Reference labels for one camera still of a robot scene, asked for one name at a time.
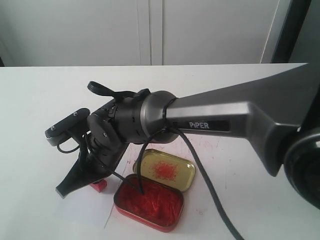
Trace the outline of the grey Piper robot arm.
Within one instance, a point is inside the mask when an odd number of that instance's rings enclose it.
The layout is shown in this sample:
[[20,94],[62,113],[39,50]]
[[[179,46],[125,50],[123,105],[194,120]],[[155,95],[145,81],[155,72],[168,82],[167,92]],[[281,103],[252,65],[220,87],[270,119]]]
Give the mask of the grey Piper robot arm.
[[75,164],[56,187],[61,197],[113,174],[129,144],[167,144],[178,135],[249,141],[271,176],[284,168],[295,191],[320,206],[320,66],[306,63],[263,79],[178,98],[168,91],[88,89],[111,100],[82,108],[49,128],[53,146],[78,144]]

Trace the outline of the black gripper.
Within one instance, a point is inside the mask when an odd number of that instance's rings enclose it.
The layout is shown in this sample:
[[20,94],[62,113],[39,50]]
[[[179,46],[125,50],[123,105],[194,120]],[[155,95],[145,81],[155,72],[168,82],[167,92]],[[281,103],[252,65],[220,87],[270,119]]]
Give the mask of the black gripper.
[[79,157],[62,182],[55,188],[62,199],[70,193],[110,175],[122,178],[120,174],[116,173],[116,168],[126,152],[128,144],[122,143],[120,147],[112,150],[98,143],[87,130],[82,130],[79,135]]

